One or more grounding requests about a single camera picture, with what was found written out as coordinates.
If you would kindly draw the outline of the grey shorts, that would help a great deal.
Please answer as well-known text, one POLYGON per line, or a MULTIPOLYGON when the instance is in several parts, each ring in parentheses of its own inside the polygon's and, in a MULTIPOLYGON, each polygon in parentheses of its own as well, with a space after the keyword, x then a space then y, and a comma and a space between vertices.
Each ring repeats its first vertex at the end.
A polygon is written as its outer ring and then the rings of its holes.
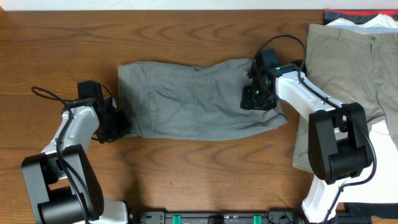
POLYGON ((287 122, 280 105, 269 111, 240 107, 251 64, 241 58, 207 67, 120 65, 119 105, 131 124, 130 135, 227 141, 279 128, 287 122))

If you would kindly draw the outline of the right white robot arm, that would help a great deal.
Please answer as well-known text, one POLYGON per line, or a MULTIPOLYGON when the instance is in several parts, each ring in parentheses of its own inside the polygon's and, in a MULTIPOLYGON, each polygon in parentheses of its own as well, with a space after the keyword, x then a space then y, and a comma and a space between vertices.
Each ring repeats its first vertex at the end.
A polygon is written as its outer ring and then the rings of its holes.
POLYGON ((277 100, 293 106, 308 122, 308 160, 315 174, 302 202, 306 223, 371 223, 369 215, 335 213, 345 188, 363 185, 375 175, 376 152, 359 103, 345 104, 312 84, 294 64, 253 65, 244 87, 244 110, 271 110, 277 100))

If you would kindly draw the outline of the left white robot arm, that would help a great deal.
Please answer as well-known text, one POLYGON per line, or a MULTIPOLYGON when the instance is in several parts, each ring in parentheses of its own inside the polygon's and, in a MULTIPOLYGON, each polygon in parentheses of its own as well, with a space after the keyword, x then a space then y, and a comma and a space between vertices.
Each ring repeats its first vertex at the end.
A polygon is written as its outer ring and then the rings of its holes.
POLYGON ((93 98, 76 102, 51 142, 22 161, 36 223, 128 223, 126 204, 104 198, 86 156, 100 112, 93 98))

